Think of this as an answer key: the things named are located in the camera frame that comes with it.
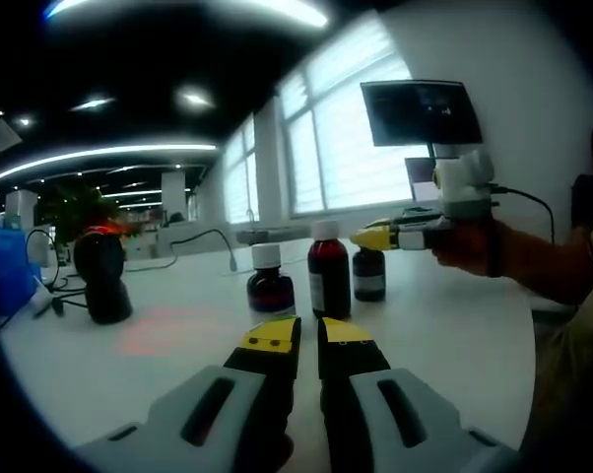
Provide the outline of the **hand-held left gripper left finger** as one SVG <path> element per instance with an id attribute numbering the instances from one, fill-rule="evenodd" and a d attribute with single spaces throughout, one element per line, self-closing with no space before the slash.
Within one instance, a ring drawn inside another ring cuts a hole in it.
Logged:
<path id="1" fill-rule="evenodd" d="M 301 321 L 285 316 L 246 332 L 220 366 L 207 366 L 151 406 L 151 472 L 276 472 L 292 452 Z"/>

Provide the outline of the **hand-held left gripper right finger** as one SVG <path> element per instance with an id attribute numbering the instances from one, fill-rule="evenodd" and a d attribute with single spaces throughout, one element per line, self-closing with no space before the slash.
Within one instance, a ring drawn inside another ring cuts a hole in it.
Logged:
<path id="1" fill-rule="evenodd" d="M 318 321 L 320 407 L 335 472 L 450 471 L 460 418 L 353 323 Z"/>

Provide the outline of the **person's right hand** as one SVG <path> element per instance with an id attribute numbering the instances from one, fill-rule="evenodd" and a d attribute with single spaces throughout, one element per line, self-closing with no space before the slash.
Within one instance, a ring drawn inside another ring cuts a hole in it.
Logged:
<path id="1" fill-rule="evenodd" d="M 439 232 L 430 250 L 442 266 L 498 278 L 503 272 L 504 229 L 496 220 L 459 222 Z"/>

